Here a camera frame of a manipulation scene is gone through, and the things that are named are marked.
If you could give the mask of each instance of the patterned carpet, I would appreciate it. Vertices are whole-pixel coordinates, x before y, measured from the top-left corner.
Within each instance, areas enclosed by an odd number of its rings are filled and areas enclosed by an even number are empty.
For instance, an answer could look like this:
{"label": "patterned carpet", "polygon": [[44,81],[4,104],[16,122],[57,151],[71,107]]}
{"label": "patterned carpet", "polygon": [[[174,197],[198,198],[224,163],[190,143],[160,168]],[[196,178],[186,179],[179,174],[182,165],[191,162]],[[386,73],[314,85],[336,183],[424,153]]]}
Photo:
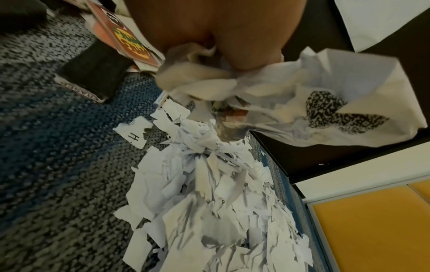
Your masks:
{"label": "patterned carpet", "polygon": [[[109,104],[97,104],[53,81],[54,71],[89,47],[81,19],[60,16],[31,31],[0,35],[0,268],[9,271],[132,271],[122,262],[132,235],[113,212],[136,166],[166,135],[156,127],[139,150],[112,128],[142,115],[151,120],[160,93],[151,76],[129,73]],[[305,207],[276,164],[279,198],[311,238],[315,265],[328,271]],[[144,269],[154,265],[150,257]]]}

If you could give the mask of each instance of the crumpled paper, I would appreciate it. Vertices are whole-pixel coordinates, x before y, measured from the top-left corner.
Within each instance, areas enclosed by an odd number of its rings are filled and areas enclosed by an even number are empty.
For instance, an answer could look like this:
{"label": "crumpled paper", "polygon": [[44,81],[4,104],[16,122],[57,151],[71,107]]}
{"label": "crumpled paper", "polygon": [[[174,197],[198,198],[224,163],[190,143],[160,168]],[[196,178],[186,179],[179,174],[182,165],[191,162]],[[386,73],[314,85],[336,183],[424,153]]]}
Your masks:
{"label": "crumpled paper", "polygon": [[156,80],[181,104],[194,100],[189,119],[215,117],[224,141],[254,130],[298,147],[379,147],[427,127],[393,57],[306,48],[297,61],[241,72],[215,48],[189,43],[167,53]]}

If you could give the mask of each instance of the paper pile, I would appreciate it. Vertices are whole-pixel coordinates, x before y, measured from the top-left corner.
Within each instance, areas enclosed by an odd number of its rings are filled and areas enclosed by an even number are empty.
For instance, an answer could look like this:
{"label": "paper pile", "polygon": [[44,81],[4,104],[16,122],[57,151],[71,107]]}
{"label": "paper pile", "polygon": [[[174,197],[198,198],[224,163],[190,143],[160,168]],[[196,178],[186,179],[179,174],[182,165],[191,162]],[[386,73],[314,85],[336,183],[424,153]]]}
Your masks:
{"label": "paper pile", "polygon": [[185,44],[169,50],[156,81],[181,104],[196,100],[191,118],[215,118],[224,141],[255,130],[298,147],[379,147],[427,127],[392,57],[307,48],[297,61],[237,72],[212,51]]}
{"label": "paper pile", "polygon": [[[132,168],[128,205],[114,215],[134,234],[123,260],[140,272],[152,249],[152,272],[306,271],[309,239],[278,200],[268,168],[255,161],[248,139],[222,142],[214,120],[185,119],[170,101],[151,116],[168,134],[162,151],[150,147]],[[149,222],[138,228],[142,219]]]}

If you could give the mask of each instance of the yellow surface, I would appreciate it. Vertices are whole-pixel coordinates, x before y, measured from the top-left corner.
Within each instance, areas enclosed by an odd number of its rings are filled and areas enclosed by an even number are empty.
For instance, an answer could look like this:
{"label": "yellow surface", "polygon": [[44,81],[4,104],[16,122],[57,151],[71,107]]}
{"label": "yellow surface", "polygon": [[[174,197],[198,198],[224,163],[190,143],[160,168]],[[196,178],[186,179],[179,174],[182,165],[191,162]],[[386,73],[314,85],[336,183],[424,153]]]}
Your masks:
{"label": "yellow surface", "polygon": [[314,205],[341,272],[430,271],[430,205],[407,186]]}
{"label": "yellow surface", "polygon": [[427,201],[430,201],[430,181],[421,181],[409,184],[412,188],[417,190],[418,193]]}

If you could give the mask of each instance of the gray carpet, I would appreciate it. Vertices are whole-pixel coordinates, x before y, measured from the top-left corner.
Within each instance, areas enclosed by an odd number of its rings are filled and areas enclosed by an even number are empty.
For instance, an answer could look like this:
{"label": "gray carpet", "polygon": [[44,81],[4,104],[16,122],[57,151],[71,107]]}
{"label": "gray carpet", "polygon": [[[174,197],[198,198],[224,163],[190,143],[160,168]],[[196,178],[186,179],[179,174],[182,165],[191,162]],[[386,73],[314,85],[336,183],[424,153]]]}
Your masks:
{"label": "gray carpet", "polygon": [[[156,127],[139,150],[112,128],[142,115],[160,93],[151,76],[129,73],[109,104],[97,104],[53,81],[54,71],[89,47],[83,20],[49,19],[36,29],[0,36],[0,270],[132,271],[122,262],[132,230],[112,213],[127,201],[136,166],[166,135]],[[327,271],[303,203],[276,164],[279,198],[311,238],[314,268]],[[144,269],[156,257],[148,258]]]}

